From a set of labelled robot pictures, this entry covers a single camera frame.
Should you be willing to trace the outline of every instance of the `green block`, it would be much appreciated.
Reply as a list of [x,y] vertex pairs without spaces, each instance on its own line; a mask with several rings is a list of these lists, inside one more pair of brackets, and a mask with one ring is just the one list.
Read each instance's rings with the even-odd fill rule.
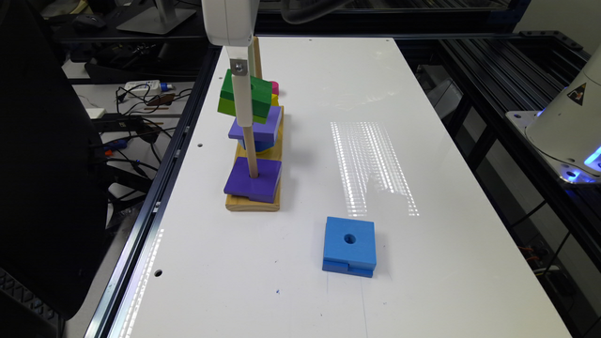
[[[267,120],[271,107],[272,84],[269,81],[257,79],[251,76],[251,94],[253,96],[253,116],[263,117]],[[228,69],[223,78],[220,97],[225,100],[234,101],[234,87],[232,86],[232,70]]]
[[[217,106],[217,111],[219,113],[236,116],[236,107],[232,100],[219,98],[219,105]],[[253,115],[253,122],[265,124],[267,123],[267,119],[262,116]]]

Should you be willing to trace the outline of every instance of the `blue block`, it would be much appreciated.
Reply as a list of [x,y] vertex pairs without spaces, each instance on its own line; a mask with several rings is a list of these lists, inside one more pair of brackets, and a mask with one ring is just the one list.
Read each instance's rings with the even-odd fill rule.
[[376,263],[373,222],[328,217],[323,270],[372,277]]
[[323,261],[323,266],[321,267],[321,269],[324,271],[346,273],[346,274],[361,276],[361,277],[371,278],[372,276],[374,276],[374,272],[372,270],[353,269],[353,268],[349,268],[348,264],[346,264],[346,263],[330,262],[330,261],[326,261],[326,260]]

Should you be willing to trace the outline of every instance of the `pink block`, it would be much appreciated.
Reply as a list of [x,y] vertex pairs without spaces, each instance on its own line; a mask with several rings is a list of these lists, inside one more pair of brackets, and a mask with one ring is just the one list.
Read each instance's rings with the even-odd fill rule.
[[275,81],[270,81],[271,85],[272,85],[272,90],[271,93],[275,94],[275,95],[280,95],[280,85],[278,83],[276,83]]

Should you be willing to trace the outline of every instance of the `blue light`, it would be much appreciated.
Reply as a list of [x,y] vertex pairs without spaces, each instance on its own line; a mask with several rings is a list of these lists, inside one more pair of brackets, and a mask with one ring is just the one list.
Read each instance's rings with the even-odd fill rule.
[[579,176],[580,176],[580,172],[577,172],[572,177],[568,177],[567,180],[569,180],[570,182],[574,182],[576,180],[576,178],[578,178]]
[[589,165],[593,163],[599,156],[601,156],[601,146],[593,153],[593,155],[589,156],[588,159],[584,162],[584,164]]

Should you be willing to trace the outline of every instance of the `metal frame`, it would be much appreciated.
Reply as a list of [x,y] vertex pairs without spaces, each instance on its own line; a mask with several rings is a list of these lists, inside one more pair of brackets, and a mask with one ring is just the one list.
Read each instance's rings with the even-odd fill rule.
[[183,157],[190,146],[190,138],[200,116],[198,107],[203,105],[207,96],[208,84],[217,65],[220,51],[221,47],[210,47],[205,55],[203,68],[198,74],[173,139],[165,152],[165,160],[162,161],[125,248],[119,256],[115,270],[85,333],[86,338],[107,336],[114,322],[121,319],[116,318],[117,311],[128,285],[135,277],[135,271],[140,268],[139,258],[144,257],[145,254],[148,255],[149,245],[147,244],[151,243],[156,236],[165,206],[176,183]]
[[280,10],[259,9],[255,33],[389,37],[397,34],[510,33],[531,0],[512,0],[502,8],[338,9],[310,23],[291,25]]

